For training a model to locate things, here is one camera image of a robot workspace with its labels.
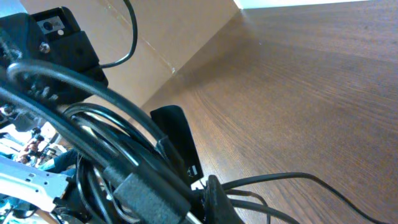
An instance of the black cable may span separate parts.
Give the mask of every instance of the black cable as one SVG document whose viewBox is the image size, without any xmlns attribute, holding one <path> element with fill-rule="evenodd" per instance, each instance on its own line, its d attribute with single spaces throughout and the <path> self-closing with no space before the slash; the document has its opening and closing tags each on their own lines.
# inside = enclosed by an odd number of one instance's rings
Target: black cable
<svg viewBox="0 0 398 224">
<path fill-rule="evenodd" d="M 124 63 L 125 61 L 129 60 L 131 58 L 131 56 L 134 54 L 134 51 L 136 51 L 137 40 L 138 40 L 138 28 L 137 28 L 136 14 L 134 13 L 134 10 L 132 8 L 130 0 L 123 0 L 123 1 L 126 5 L 127 9 L 129 10 L 131 25 L 132 25 L 132 44 L 131 44 L 130 52 L 123 58 L 117 60 L 116 62 L 100 65 L 101 68 L 111 68 L 111 67 L 118 66 L 118 65 Z"/>
<path fill-rule="evenodd" d="M 48 109 L 3 81 L 0 81 L 0 98 L 27 108 L 47 120 L 68 142 L 76 147 L 78 152 L 82 153 L 90 161 L 101 167 L 109 165 L 108 159 L 111 157 L 104 150 L 101 150 L 101 146 L 93 141 L 91 136 L 78 129 L 56 111 Z"/>
<path fill-rule="evenodd" d="M 77 189 L 79 192 L 79 196 L 80 196 L 80 200 L 83 203 L 83 205 L 85 206 L 85 208 L 87 209 L 87 211 L 90 213 L 91 216 L 93 216 L 95 219 L 97 219 L 97 221 L 100 224 L 106 224 L 103 219 L 94 211 L 94 209 L 91 207 L 91 205 L 87 202 L 87 199 L 84 195 L 83 192 L 83 187 L 81 186 L 81 174 L 80 172 L 83 172 L 81 169 L 81 157 L 77 157 L 77 164 L 76 164 L 76 185 L 77 185 Z"/>
<path fill-rule="evenodd" d="M 58 222 L 58 224 L 63 224 L 63 221 L 58 217 L 55 212 L 50 213 L 51 216 Z"/>
<path fill-rule="evenodd" d="M 225 193 L 227 195 L 237 195 L 237 196 L 245 196 L 245 197 L 254 197 L 258 199 L 263 206 L 268 207 L 267 202 L 261 197 L 261 195 L 256 194 L 254 192 L 246 191 L 246 190 L 236 190 L 236 189 L 229 189 L 226 190 Z M 267 215 L 267 224 L 271 224 L 271 216 Z"/>
<path fill-rule="evenodd" d="M 106 223 L 107 224 L 118 223 L 117 219 L 113 216 L 113 214 L 109 213 L 109 211 L 111 211 L 110 206 L 102 193 L 101 187 L 94 173 L 94 167 L 91 164 L 87 165 L 86 177 L 88 180 L 88 185 L 90 186 L 91 191 L 93 193 L 94 200 L 98 205 L 98 208 L 101 211 Z"/>
<path fill-rule="evenodd" d="M 37 212 L 38 209 L 39 208 L 36 207 L 35 209 L 32 210 L 32 213 L 30 213 L 29 215 L 24 216 L 24 217 L 19 217 L 19 219 L 26 219 L 26 218 L 32 217 Z"/>
<path fill-rule="evenodd" d="M 206 186 L 201 182 L 201 179 L 199 180 L 199 183 L 203 187 L 203 189 L 206 189 Z"/>
<path fill-rule="evenodd" d="M 304 179 L 310 179 L 312 181 L 315 181 L 317 184 L 328 189 L 331 193 L 336 195 L 340 200 L 342 200 L 345 204 L 347 204 L 355 212 L 360 214 L 363 218 L 365 218 L 373 223 L 387 224 L 385 222 L 382 222 L 382 221 L 379 221 L 379 220 L 376 220 L 376 219 L 370 217 L 369 215 L 364 213 L 362 210 L 360 210 L 357 206 L 355 206 L 350 200 L 348 200 L 348 198 L 346 198 L 344 195 L 342 195 L 339 191 L 337 191 L 332 186 L 328 185 L 326 182 L 319 179 L 318 177 L 315 177 L 312 174 L 306 174 L 306 173 L 302 173 L 302 172 L 290 172 L 290 173 L 281 173 L 281 174 L 259 175 L 259 176 L 255 176 L 255 177 L 248 177 L 248 178 L 244 178 L 244 179 L 240 179 L 240 180 L 234 180 L 234 181 L 225 183 L 222 186 L 223 186 L 224 190 L 229 190 L 229 189 L 244 186 L 247 184 L 255 184 L 255 183 L 267 182 L 267 181 L 271 181 L 271 180 L 282 180 L 282 179 L 292 179 L 292 178 L 304 178 Z"/>
<path fill-rule="evenodd" d="M 166 135 L 160 130 L 160 128 L 138 106 L 136 106 L 134 103 L 131 103 L 119 93 L 116 93 L 115 91 L 107 88 L 101 83 L 92 80 L 89 77 L 86 77 L 63 66 L 42 60 L 21 60 L 17 63 L 11 64 L 7 68 L 7 77 L 15 84 L 18 84 L 18 74 L 22 73 L 45 75 L 84 90 L 89 94 L 98 95 L 136 120 L 157 141 L 166 138 Z"/>
<path fill-rule="evenodd" d="M 160 174 L 160 176 L 163 177 L 164 180 L 176 188 L 186 199 L 191 202 L 195 200 L 192 190 L 185 185 L 184 182 L 182 182 L 182 180 L 163 163 L 163 161 L 155 158 L 153 154 L 138 142 L 135 142 L 130 136 L 122 133 L 113 126 L 102 121 L 98 121 L 84 113 L 74 115 L 73 120 L 79 125 L 87 126 L 97 132 L 98 137 L 109 142 L 111 146 L 121 152 L 129 160 L 131 158 L 130 161 L 135 166 L 137 165 L 137 162 L 140 163 L 140 166 L 143 165 L 141 160 L 145 160 L 158 174 Z"/>
<path fill-rule="evenodd" d="M 265 213 L 268 215 L 272 215 L 273 217 L 283 220 L 287 223 L 299 224 L 299 222 L 296 221 L 294 218 L 292 218 L 292 217 L 286 215 L 285 213 L 280 212 L 276 209 L 266 207 L 263 205 L 259 205 L 257 203 L 245 202 L 242 200 L 230 199 L 230 201 L 231 201 L 232 206 L 234 206 L 236 208 L 243 208 L 243 209 L 253 210 L 256 212 L 262 212 L 262 213 Z"/>
<path fill-rule="evenodd" d="M 111 201 L 113 203 L 113 206 L 116 209 L 116 211 L 117 211 L 118 215 L 120 216 L 120 218 L 122 218 L 124 221 L 126 221 L 128 223 L 137 223 L 137 222 L 139 222 L 140 221 L 139 218 L 131 217 L 130 215 L 125 214 L 124 211 L 119 208 L 118 203 L 116 202 L 115 198 L 113 197 L 111 183 L 110 182 L 106 183 L 106 181 L 104 180 L 104 178 L 102 177 L 101 174 L 98 174 L 98 178 L 104 183 L 104 189 L 105 189 L 106 193 L 111 197 Z"/>
<path fill-rule="evenodd" d="M 152 145 L 148 142 L 145 136 L 136 129 L 130 122 L 126 121 L 120 115 L 116 114 L 115 112 L 92 103 L 75 103 L 68 107 L 63 113 L 67 117 L 72 117 L 74 114 L 87 112 L 100 115 L 101 117 L 111 121 L 117 127 L 121 128 L 123 131 L 128 133 L 130 137 L 132 137 L 135 141 L 139 142 L 145 148 L 151 148 Z"/>
<path fill-rule="evenodd" d="M 88 128 L 91 128 L 91 126 L 90 126 L 91 123 L 89 123 L 88 121 L 81 119 L 77 116 L 73 116 L 72 121 L 75 122 L 77 125 L 79 125 L 82 128 L 85 126 Z M 97 132 L 94 130 L 93 130 L 93 132 L 94 132 L 95 137 L 97 138 Z M 99 144 L 102 145 L 106 149 L 106 152 L 108 152 L 109 155 L 112 155 L 115 158 L 117 158 L 119 156 L 119 152 L 113 146 L 109 145 L 108 142 L 99 141 Z"/>
<path fill-rule="evenodd" d="M 136 167 L 139 165 L 137 155 L 133 154 L 126 145 L 118 141 L 117 135 L 114 132 L 110 131 L 108 128 L 106 128 L 103 125 L 102 121 L 99 121 L 84 113 L 75 115 L 73 117 L 73 120 L 76 121 L 80 126 L 87 126 L 95 130 L 98 134 L 102 135 L 102 137 L 104 137 L 109 143 L 111 143 L 111 145 L 113 145 L 114 148 L 117 149 L 132 164 L 134 164 Z"/>
<path fill-rule="evenodd" d="M 27 59 L 13 63 L 7 68 L 7 77 L 16 84 L 18 83 L 18 74 L 22 73 L 40 74 L 68 83 L 87 93 L 101 97 L 127 113 L 156 140 L 157 143 L 154 149 L 164 158 L 170 167 L 175 167 L 179 177 L 188 185 L 187 168 L 181 155 L 153 120 L 134 103 L 131 103 L 125 97 L 89 77 L 50 62 Z"/>
</svg>

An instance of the wood grain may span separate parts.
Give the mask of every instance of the wood grain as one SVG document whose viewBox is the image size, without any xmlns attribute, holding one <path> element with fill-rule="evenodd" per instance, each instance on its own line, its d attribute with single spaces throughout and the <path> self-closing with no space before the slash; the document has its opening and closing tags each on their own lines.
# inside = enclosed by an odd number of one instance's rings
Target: wood grain
<svg viewBox="0 0 398 224">
<path fill-rule="evenodd" d="M 145 105 L 180 105 L 205 174 L 309 172 L 398 220 L 398 3 L 244 10 Z M 243 187 L 300 223 L 367 223 L 309 180 Z M 265 216 L 239 211 L 248 223 Z"/>
</svg>

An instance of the white metal frame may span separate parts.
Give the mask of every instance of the white metal frame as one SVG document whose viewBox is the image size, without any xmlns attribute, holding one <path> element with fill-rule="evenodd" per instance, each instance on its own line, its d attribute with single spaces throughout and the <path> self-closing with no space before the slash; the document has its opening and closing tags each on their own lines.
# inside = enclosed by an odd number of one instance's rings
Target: white metal frame
<svg viewBox="0 0 398 224">
<path fill-rule="evenodd" d="M 0 194 L 19 198 L 51 212 L 54 199 L 68 187 L 67 175 L 53 174 L 0 156 Z"/>
</svg>

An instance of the black plastic part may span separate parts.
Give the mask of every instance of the black plastic part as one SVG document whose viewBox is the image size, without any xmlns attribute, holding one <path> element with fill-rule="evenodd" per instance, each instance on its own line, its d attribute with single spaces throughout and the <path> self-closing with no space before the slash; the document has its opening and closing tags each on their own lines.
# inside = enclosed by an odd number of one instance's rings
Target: black plastic part
<svg viewBox="0 0 398 224">
<path fill-rule="evenodd" d="M 103 171 L 103 177 L 115 188 L 119 187 L 129 174 L 130 170 L 127 170 L 122 164 L 118 163 L 117 160 L 105 167 Z"/>
<path fill-rule="evenodd" d="M 178 176 L 185 182 L 187 186 L 190 186 L 190 181 L 187 174 L 187 167 L 185 166 L 184 160 L 174 148 L 169 137 L 164 136 L 156 144 L 155 150 L 161 152 L 163 157 L 166 158 L 167 164 L 176 170 Z"/>
<path fill-rule="evenodd" d="M 211 224 L 242 224 L 215 175 L 210 175 L 205 189 L 206 221 Z"/>
<path fill-rule="evenodd" d="M 179 106 L 164 106 L 151 111 L 150 116 L 158 127 L 169 137 L 181 155 L 190 184 L 203 177 L 199 156 L 193 142 L 191 130 L 184 112 Z"/>
<path fill-rule="evenodd" d="M 56 210 L 61 214 L 72 215 L 81 222 L 86 223 L 90 220 L 90 214 L 80 200 L 79 192 L 76 187 L 76 176 L 69 177 L 67 180 L 69 181 L 69 185 L 62 199 L 55 198 L 53 201 L 58 207 Z"/>
<path fill-rule="evenodd" d="M 3 121 L 0 123 L 0 129 L 5 128 L 6 126 L 10 125 L 11 123 L 9 121 Z"/>
<path fill-rule="evenodd" d="M 12 211 L 12 216 L 20 219 L 25 219 L 31 217 L 38 208 L 35 205 L 30 205 L 29 210 L 18 210 L 14 209 Z"/>
<path fill-rule="evenodd" d="M 114 196 L 145 223 L 180 223 L 191 207 L 150 167 L 131 173 L 114 191 Z"/>
<path fill-rule="evenodd" d="M 58 16 L 64 26 L 63 35 L 57 32 L 44 34 L 38 22 Z M 20 52 L 23 59 L 39 59 L 63 65 L 71 70 L 82 73 L 91 79 L 108 86 L 108 80 L 100 68 L 99 59 L 87 35 L 80 30 L 79 25 L 69 9 L 59 7 L 34 15 L 24 13 L 0 18 L 0 37 L 11 50 Z M 50 46 L 50 51 L 43 53 L 39 50 L 41 43 Z M 0 47 L 0 66 L 7 68 L 16 58 L 3 57 L 4 49 Z M 18 81 L 19 88 L 30 92 L 33 96 L 51 97 L 56 105 L 68 105 L 83 101 L 91 96 L 84 91 L 54 79 L 31 75 Z M 44 88 L 48 93 L 41 94 Z"/>
</svg>

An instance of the black power cord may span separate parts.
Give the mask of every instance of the black power cord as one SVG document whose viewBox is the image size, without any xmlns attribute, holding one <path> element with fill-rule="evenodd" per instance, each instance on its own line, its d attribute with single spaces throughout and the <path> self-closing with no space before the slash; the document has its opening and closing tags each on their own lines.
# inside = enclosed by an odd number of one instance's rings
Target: black power cord
<svg viewBox="0 0 398 224">
<path fill-rule="evenodd" d="M 144 146 L 147 149 L 152 148 L 150 142 L 148 142 L 144 135 L 139 132 L 136 127 L 134 127 L 130 122 L 126 121 L 120 115 L 115 112 L 92 103 L 75 103 L 70 105 L 66 111 L 63 112 L 67 117 L 71 117 L 77 113 L 93 113 L 99 115 L 108 121 L 115 124 L 118 128 L 122 129 L 126 132 L 130 137 L 137 141 L 140 145 Z"/>
<path fill-rule="evenodd" d="M 107 224 L 118 223 L 117 218 L 113 216 L 111 211 L 111 207 L 109 206 L 109 202 L 104 197 L 104 194 L 101 190 L 101 187 L 98 183 L 98 179 L 94 173 L 94 167 L 91 164 L 87 164 L 87 180 L 88 185 L 91 188 L 93 193 L 93 197 L 98 205 L 99 210 L 101 211 L 105 221 Z"/>
<path fill-rule="evenodd" d="M 29 215 L 26 215 L 26 216 L 24 216 L 24 217 L 18 217 L 19 219 L 26 219 L 26 218 L 30 218 L 30 217 L 32 217 L 36 212 L 37 212 L 37 210 L 38 210 L 39 208 L 35 208 L 35 209 L 33 209 L 31 212 L 30 212 L 30 214 Z"/>
<path fill-rule="evenodd" d="M 229 189 L 229 190 L 226 190 L 225 193 L 227 195 L 254 197 L 254 198 L 258 199 L 262 203 L 263 206 L 268 207 L 268 204 L 263 199 L 263 197 L 261 197 L 260 195 L 254 193 L 254 192 L 250 192 L 250 191 L 246 191 L 246 190 Z M 267 224 L 271 224 L 271 216 L 270 215 L 267 215 Z"/>
<path fill-rule="evenodd" d="M 72 119 L 76 121 L 80 126 L 87 126 L 91 129 L 94 129 L 96 133 L 99 133 L 100 135 L 102 135 L 102 137 L 109 141 L 120 154 L 122 154 L 124 157 L 126 157 L 126 159 L 129 160 L 129 162 L 131 162 L 131 164 L 126 164 L 126 166 L 139 165 L 137 156 L 133 154 L 132 151 L 122 142 L 115 140 L 117 138 L 116 134 L 109 129 L 104 128 L 101 121 L 98 121 L 97 119 L 94 119 L 93 117 L 83 113 L 75 115 Z"/>
<path fill-rule="evenodd" d="M 77 184 L 77 189 L 79 192 L 80 200 L 85 206 L 86 210 L 90 213 L 92 217 L 96 219 L 96 221 L 100 224 L 105 224 L 103 219 L 94 211 L 93 207 L 88 203 L 87 198 L 85 197 L 85 194 L 83 192 L 83 186 L 81 185 L 81 178 L 82 178 L 82 173 L 83 169 L 81 168 L 81 160 L 82 158 L 80 156 L 77 157 L 77 164 L 76 164 L 76 184 Z"/>
<path fill-rule="evenodd" d="M 18 83 L 17 76 L 22 73 L 40 74 L 46 77 L 51 77 L 79 88 L 91 95 L 97 95 L 127 113 L 142 127 L 144 127 L 157 141 L 165 138 L 165 134 L 160 130 L 160 128 L 138 106 L 121 96 L 119 93 L 116 93 L 89 77 L 63 66 L 42 60 L 21 60 L 17 63 L 11 64 L 7 68 L 7 77 L 15 84 Z"/>
<path fill-rule="evenodd" d="M 266 207 L 263 205 L 259 205 L 257 203 L 245 202 L 242 200 L 230 199 L 230 201 L 231 201 L 232 206 L 234 206 L 236 208 L 243 208 L 243 209 L 253 210 L 256 212 L 262 212 L 262 213 L 265 213 L 268 215 L 272 215 L 273 217 L 283 220 L 287 223 L 299 224 L 299 222 L 296 221 L 294 218 L 292 218 L 292 217 L 286 215 L 285 213 L 280 212 L 276 209 Z"/>
<path fill-rule="evenodd" d="M 339 191 L 337 191 L 332 186 L 328 185 L 326 182 L 319 179 L 318 177 L 315 177 L 312 174 L 306 174 L 306 173 L 302 173 L 302 172 L 290 172 L 290 173 L 281 173 L 281 174 L 259 175 L 259 176 L 255 176 L 255 177 L 248 177 L 248 178 L 244 178 L 244 179 L 240 179 L 240 180 L 234 180 L 234 181 L 225 183 L 222 186 L 223 186 L 224 190 L 229 190 L 229 189 L 233 189 L 235 187 L 240 187 L 240 186 L 244 186 L 244 185 L 248 185 L 248 184 L 267 182 L 267 181 L 271 181 L 271 180 L 293 179 L 293 178 L 310 179 L 310 180 L 316 182 L 317 184 L 321 185 L 322 187 L 328 189 L 331 193 L 336 195 L 340 200 L 342 200 L 345 204 L 347 204 L 355 212 L 360 214 L 363 218 L 365 218 L 373 223 L 387 224 L 385 222 L 382 222 L 382 221 L 379 221 L 377 219 L 370 217 L 368 214 L 364 213 L 357 206 L 355 206 L 350 200 L 348 200 L 348 198 L 346 198 L 344 195 L 342 195 Z"/>
<path fill-rule="evenodd" d="M 101 68 L 112 68 L 112 67 L 118 66 L 118 65 L 124 63 L 125 61 L 129 60 L 131 58 L 131 56 L 134 54 L 134 52 L 136 51 L 137 40 L 138 40 L 138 28 L 137 28 L 136 14 L 134 13 L 134 10 L 132 8 L 130 0 L 123 0 L 123 2 L 125 3 L 127 9 L 129 10 L 130 19 L 131 19 L 131 25 L 132 25 L 132 44 L 131 44 L 131 48 L 130 48 L 129 53 L 126 56 L 124 56 L 123 58 L 117 60 L 116 62 L 100 65 L 99 67 L 101 67 Z"/>
</svg>

